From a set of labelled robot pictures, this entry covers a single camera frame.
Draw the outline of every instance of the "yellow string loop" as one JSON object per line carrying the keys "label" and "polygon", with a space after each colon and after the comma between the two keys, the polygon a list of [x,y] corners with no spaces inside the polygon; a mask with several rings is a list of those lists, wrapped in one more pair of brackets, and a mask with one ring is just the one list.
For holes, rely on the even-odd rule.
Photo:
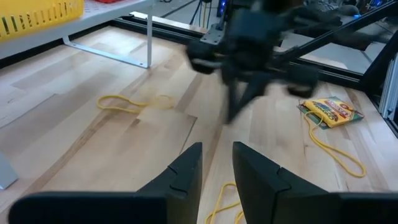
{"label": "yellow string loop", "polygon": [[[313,126],[313,125],[312,125],[312,122],[310,121],[310,118],[308,117],[308,114],[312,114],[312,113],[313,113],[313,114],[316,114],[316,115],[320,118],[320,121],[319,121],[319,123],[318,123],[316,126]],[[315,137],[315,135],[314,135],[314,133],[313,133],[313,130],[315,130],[317,127],[319,127],[319,125],[321,125],[321,124],[322,124],[322,121],[323,121],[322,115],[321,115],[319,112],[317,112],[317,111],[309,111],[309,112],[305,113],[304,118],[305,118],[305,120],[307,121],[308,125],[310,126],[310,129],[309,129],[310,138],[312,139],[312,141],[313,141],[317,146],[319,146],[320,148],[322,148],[326,153],[328,153],[332,158],[334,158],[334,160],[335,160],[337,163],[339,163],[340,166],[343,167],[344,170],[347,171],[347,173],[349,173],[350,175],[352,175],[352,176],[354,176],[354,177],[358,177],[358,178],[364,177],[364,176],[366,175],[365,166],[364,166],[361,162],[359,162],[357,159],[355,159],[353,156],[351,156],[351,155],[349,155],[348,153],[346,153],[346,152],[344,152],[344,151],[342,151],[342,150],[340,150],[340,149],[337,149],[337,148],[335,148],[335,147],[333,147],[333,146],[329,146],[329,145],[327,145],[327,144],[321,142],[319,139],[317,139],[317,137]],[[356,173],[354,173],[354,172],[353,172],[352,170],[350,170],[350,169],[346,166],[346,164],[344,164],[344,162],[341,161],[341,159],[340,159],[339,157],[337,157],[332,151],[335,151],[335,152],[337,152],[337,153],[339,153],[339,154],[341,154],[341,155],[347,157],[348,159],[350,159],[351,161],[353,161],[355,164],[359,165],[359,167],[360,167],[361,170],[362,170],[362,173],[361,173],[361,174],[356,174]]]}
{"label": "yellow string loop", "polygon": [[[227,210],[227,209],[229,209],[229,208],[235,207],[235,206],[237,206],[237,205],[239,205],[239,204],[241,203],[241,202],[235,202],[235,203],[232,203],[232,204],[230,204],[230,205],[227,205],[227,206],[225,206],[225,207],[223,207],[223,208],[217,209],[218,206],[220,205],[221,199],[222,199],[222,197],[223,197],[224,189],[225,189],[225,187],[227,187],[227,186],[234,186],[234,187],[236,188],[236,184],[235,184],[235,183],[232,183],[232,182],[230,182],[230,183],[225,183],[225,184],[222,186],[221,191],[220,191],[220,194],[218,195],[218,199],[217,199],[217,202],[216,202],[216,207],[214,208],[213,212],[212,212],[211,214],[209,214],[209,215],[206,217],[206,219],[205,219],[205,224],[208,223],[209,218],[210,218],[210,224],[213,224],[213,222],[214,222],[214,216],[215,216],[217,213],[219,213],[219,212],[221,212],[221,211],[223,211],[223,210]],[[235,216],[234,224],[239,223],[239,221],[240,221],[240,219],[241,219],[242,217],[243,217],[243,211],[240,211],[240,212]]]}
{"label": "yellow string loop", "polygon": [[[157,106],[158,109],[162,109],[162,110],[168,110],[174,107],[174,100],[171,96],[167,96],[167,95],[159,95],[157,97],[155,97],[155,99],[153,101],[151,101],[150,103],[138,103],[138,102],[134,102],[131,101],[129,98],[125,97],[125,96],[121,96],[121,95],[106,95],[106,96],[102,96],[100,98],[98,98],[97,100],[97,107],[99,109],[102,110],[118,110],[118,111],[124,111],[127,113],[135,113],[135,114],[139,114],[142,110],[141,109],[127,109],[127,108],[121,108],[118,106],[104,106],[101,104],[101,101],[108,99],[108,98],[115,98],[115,99],[120,99],[120,100],[124,100],[127,101],[128,103],[138,106],[138,107],[145,107],[145,106]],[[166,106],[160,106],[160,99],[161,98],[166,98],[169,101],[169,105]]]}

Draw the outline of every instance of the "yellow plastic crate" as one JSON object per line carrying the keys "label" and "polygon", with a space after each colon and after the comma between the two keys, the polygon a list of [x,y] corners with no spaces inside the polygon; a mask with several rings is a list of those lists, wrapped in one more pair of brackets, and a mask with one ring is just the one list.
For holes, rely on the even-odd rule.
{"label": "yellow plastic crate", "polygon": [[84,0],[0,0],[0,42],[79,18]]}

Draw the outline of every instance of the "wooden floor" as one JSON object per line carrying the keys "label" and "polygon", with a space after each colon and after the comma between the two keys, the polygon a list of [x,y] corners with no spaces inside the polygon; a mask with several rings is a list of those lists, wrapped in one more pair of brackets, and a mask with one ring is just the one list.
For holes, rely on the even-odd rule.
{"label": "wooden floor", "polygon": [[[145,60],[145,40],[107,27],[78,41]],[[0,192],[0,223],[15,199],[40,190],[137,190],[198,141],[204,158],[198,223],[212,211],[221,185],[234,181],[233,141],[329,191],[398,190],[398,140],[364,93],[322,83],[314,96],[337,96],[366,116],[316,131],[366,166],[367,176],[357,179],[311,142],[296,108],[300,100],[281,86],[270,86],[233,125],[223,126],[226,102],[219,76],[191,70],[183,46],[175,43],[155,39],[153,56],[152,68],[144,70],[59,46],[0,70],[0,151],[20,176]],[[165,94],[174,97],[176,107],[147,107],[139,115],[101,111],[96,100],[108,94],[136,101]],[[238,194],[228,189],[224,198],[227,204]],[[232,223],[238,210],[223,212],[215,223]]]}

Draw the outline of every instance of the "yellow crayon box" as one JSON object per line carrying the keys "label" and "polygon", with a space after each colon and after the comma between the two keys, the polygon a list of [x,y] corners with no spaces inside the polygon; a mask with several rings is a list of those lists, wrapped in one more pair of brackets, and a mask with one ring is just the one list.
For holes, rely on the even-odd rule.
{"label": "yellow crayon box", "polygon": [[[303,113],[315,111],[317,112],[316,114],[321,114],[324,122],[324,124],[320,125],[321,128],[333,128],[348,122],[361,120],[364,117],[352,106],[335,96],[318,100],[305,100],[298,108]],[[310,114],[309,117],[315,123],[319,123],[320,121],[314,114]]]}

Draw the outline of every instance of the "white shelf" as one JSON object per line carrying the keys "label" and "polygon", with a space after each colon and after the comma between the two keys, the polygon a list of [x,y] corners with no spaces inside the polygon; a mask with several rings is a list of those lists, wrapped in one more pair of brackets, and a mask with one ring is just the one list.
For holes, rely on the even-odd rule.
{"label": "white shelf", "polygon": [[154,3],[154,0],[123,0],[112,4],[104,4],[94,0],[85,0],[85,12],[79,19],[0,43],[0,59],[61,39],[115,18],[127,16],[130,12],[149,7]]}

